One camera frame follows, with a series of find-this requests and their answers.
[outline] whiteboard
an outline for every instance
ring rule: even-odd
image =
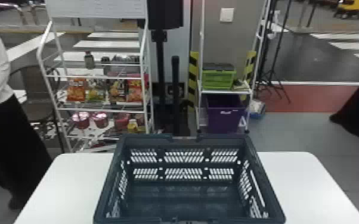
[[[50,17],[145,18],[146,0],[45,0]]]

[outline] snack bag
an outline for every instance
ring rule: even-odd
[[[88,79],[89,91],[86,95],[87,100],[103,101],[105,100],[106,81],[100,79]]]
[[[109,100],[111,103],[125,102],[126,92],[125,85],[126,80],[114,80],[109,87]]]
[[[86,79],[74,78],[68,81],[67,100],[85,101],[85,82]]]
[[[132,77],[140,77],[140,74],[130,74]],[[145,88],[148,88],[148,74],[144,75]],[[142,82],[140,80],[128,80],[127,102],[142,102]]]

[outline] purple trash can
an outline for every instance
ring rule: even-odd
[[[245,106],[242,105],[239,95],[212,94],[206,98],[208,109],[209,133],[236,133]]]

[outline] bottle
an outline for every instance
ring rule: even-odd
[[[94,69],[95,68],[95,59],[93,55],[91,54],[91,51],[85,51],[85,67],[87,69]]]
[[[129,119],[127,130],[128,130],[128,133],[137,133],[138,132],[138,124],[137,124],[136,119]]]
[[[104,56],[104,57],[101,57],[101,62],[102,62],[103,64],[110,64],[110,59],[109,59],[109,57]],[[102,67],[103,67],[103,74],[104,74],[105,76],[107,76],[107,74],[109,73],[109,71],[112,70],[111,66],[102,66]]]

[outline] black speaker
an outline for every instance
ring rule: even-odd
[[[184,0],[148,0],[150,30],[171,30],[184,25]],[[138,20],[138,27],[144,28],[145,20]]]

